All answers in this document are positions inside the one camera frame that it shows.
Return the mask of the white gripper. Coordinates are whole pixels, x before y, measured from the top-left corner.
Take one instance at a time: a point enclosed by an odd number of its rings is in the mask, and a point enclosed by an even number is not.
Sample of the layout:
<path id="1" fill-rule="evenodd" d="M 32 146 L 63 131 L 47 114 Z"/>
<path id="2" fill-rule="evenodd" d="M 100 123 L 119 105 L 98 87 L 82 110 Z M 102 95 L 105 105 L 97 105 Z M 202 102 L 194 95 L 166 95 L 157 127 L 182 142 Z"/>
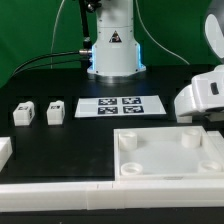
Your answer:
<path id="1" fill-rule="evenodd" d="M 174 100 L 177 117 L 224 111 L 224 65 L 194 76 Z"/>

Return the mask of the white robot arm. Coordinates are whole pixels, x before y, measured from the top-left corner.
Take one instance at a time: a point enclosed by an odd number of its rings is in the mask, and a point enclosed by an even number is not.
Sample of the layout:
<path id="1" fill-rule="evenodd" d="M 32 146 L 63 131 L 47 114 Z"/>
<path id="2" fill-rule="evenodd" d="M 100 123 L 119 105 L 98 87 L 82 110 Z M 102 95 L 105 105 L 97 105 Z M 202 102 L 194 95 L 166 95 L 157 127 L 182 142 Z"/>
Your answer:
<path id="1" fill-rule="evenodd" d="M 140 45 L 133 35 L 133 10 L 137 0 L 84 0 L 85 8 L 97 14 L 97 41 L 82 55 L 91 57 L 87 73 L 104 82 L 126 80 L 146 70 Z M 178 117 L 196 113 L 224 113 L 224 0 L 212 0 L 205 16 L 207 43 L 221 61 L 211 72 L 192 78 L 175 98 Z"/>

